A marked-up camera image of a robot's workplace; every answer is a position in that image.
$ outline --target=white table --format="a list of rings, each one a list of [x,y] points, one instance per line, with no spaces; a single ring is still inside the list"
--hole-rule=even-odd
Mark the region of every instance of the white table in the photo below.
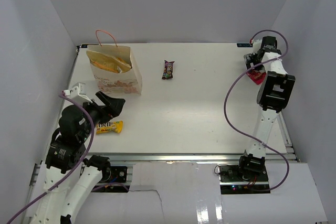
[[[223,101],[233,81],[246,69],[243,55],[251,48],[236,44],[124,44],[134,52],[142,74],[141,96],[124,95],[120,134],[95,136],[90,153],[241,154],[249,142],[232,130],[223,115]],[[162,80],[164,60],[173,61],[172,80]],[[70,87],[87,85],[87,96],[96,98],[86,48],[79,50]],[[252,133],[260,86],[247,76],[231,93],[228,116],[239,129]],[[285,153],[279,123],[273,126],[269,145]]]

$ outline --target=chocolate candy packet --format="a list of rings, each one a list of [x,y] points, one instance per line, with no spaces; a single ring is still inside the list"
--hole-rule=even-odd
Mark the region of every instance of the chocolate candy packet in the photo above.
[[[162,79],[163,80],[168,80],[173,78],[173,63],[175,61],[164,61],[164,70],[163,70],[163,75]]]

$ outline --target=purple cable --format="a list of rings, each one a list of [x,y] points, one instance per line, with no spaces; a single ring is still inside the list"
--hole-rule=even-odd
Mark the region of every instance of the purple cable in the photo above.
[[[94,188],[92,191],[97,191],[103,187],[106,187],[106,186],[122,186],[123,188],[126,189],[126,191],[129,191],[129,189],[123,184],[123,183],[118,183],[118,182],[111,182],[111,183],[107,183],[105,185],[102,185],[102,186],[98,186],[96,188]]]
[[[60,179],[58,182],[56,182],[52,187],[50,187],[48,189],[48,191],[52,191],[54,190],[57,186],[59,186],[64,180],[66,180],[75,170],[76,168],[83,162],[84,158],[86,157],[86,155],[88,155],[89,150],[91,148],[92,142],[93,142],[93,137],[95,135],[95,125],[93,123],[93,120],[91,118],[91,116],[89,115],[89,113],[77,102],[75,102],[74,100],[67,98],[62,94],[58,95],[59,97],[61,97],[64,100],[67,100],[69,102],[71,102],[72,104],[74,104],[76,107],[78,107],[87,117],[87,119],[89,120],[90,124],[91,124],[91,139],[89,142],[89,145],[87,147],[87,149],[85,150],[85,152],[83,153],[83,155],[81,156],[81,158],[79,159],[78,163],[69,171],[69,173],[67,175],[65,175],[62,179]],[[38,196],[36,199],[32,200],[30,203],[28,203],[24,208],[22,208],[19,212],[17,212],[13,217],[11,217],[11,219],[7,222],[7,224],[12,223],[13,220],[15,220],[20,214],[22,214],[28,207],[30,207],[32,204],[36,203],[37,201],[39,201],[40,199],[42,199],[44,196],[47,195],[47,192],[42,193],[40,196]]]
[[[285,51],[281,56],[279,56],[278,58],[274,58],[274,59],[270,59],[270,60],[266,60],[266,61],[264,61],[264,62],[258,63],[258,64],[256,64],[256,65],[250,67],[249,69],[247,69],[245,72],[243,72],[243,73],[242,73],[242,74],[241,74],[241,75],[234,81],[234,83],[231,85],[231,87],[229,88],[229,90],[228,90],[228,92],[227,92],[227,94],[226,94],[225,100],[224,100],[224,116],[225,116],[225,119],[226,119],[227,123],[231,126],[231,128],[233,128],[236,132],[238,132],[238,133],[240,133],[240,134],[242,134],[242,135],[244,135],[244,136],[247,136],[247,137],[250,137],[250,138],[254,139],[255,141],[257,141],[257,142],[259,142],[260,144],[262,144],[264,147],[266,147],[266,148],[268,148],[269,150],[271,150],[271,151],[275,152],[276,154],[280,155],[280,156],[285,160],[286,165],[287,165],[286,174],[285,174],[284,178],[282,179],[282,181],[281,181],[280,183],[278,183],[276,186],[274,186],[274,187],[272,187],[272,188],[269,188],[269,189],[263,189],[263,190],[256,190],[256,189],[254,189],[254,191],[271,191],[271,190],[274,190],[274,189],[278,188],[279,186],[281,186],[281,185],[285,182],[285,180],[287,179],[288,174],[289,174],[289,162],[288,162],[288,160],[286,159],[286,157],[285,157],[282,153],[280,153],[279,151],[277,151],[277,150],[273,149],[272,147],[268,146],[267,144],[265,144],[265,143],[264,143],[263,141],[261,141],[260,139],[254,137],[254,136],[252,136],[252,135],[249,135],[249,134],[247,134],[247,133],[245,133],[245,132],[243,132],[243,131],[237,129],[236,127],[234,127],[233,124],[230,122],[230,120],[229,120],[229,118],[228,118],[228,116],[227,116],[227,112],[226,112],[226,105],[227,105],[228,97],[229,97],[229,95],[230,95],[230,93],[231,93],[233,87],[237,84],[237,82],[238,82],[238,81],[239,81],[245,74],[247,74],[247,73],[250,72],[252,69],[254,69],[254,68],[256,68],[256,67],[258,67],[258,66],[260,66],[260,65],[262,65],[262,64],[266,64],[266,63],[269,63],[269,62],[271,62],[271,61],[274,61],[274,60],[277,60],[277,59],[281,59],[281,58],[284,57],[284,56],[287,54],[287,52],[288,52],[288,42],[287,42],[287,39],[286,39],[281,33],[279,33],[278,31],[275,31],[275,30],[270,30],[270,29],[261,30],[261,31],[257,32],[256,34],[254,34],[251,40],[253,40],[254,37],[255,37],[256,35],[258,35],[258,34],[264,32],[264,31],[271,31],[271,32],[273,32],[273,33],[276,33],[276,34],[280,35],[280,36],[283,38],[283,40],[285,41],[285,44],[286,44],[286,51]]]

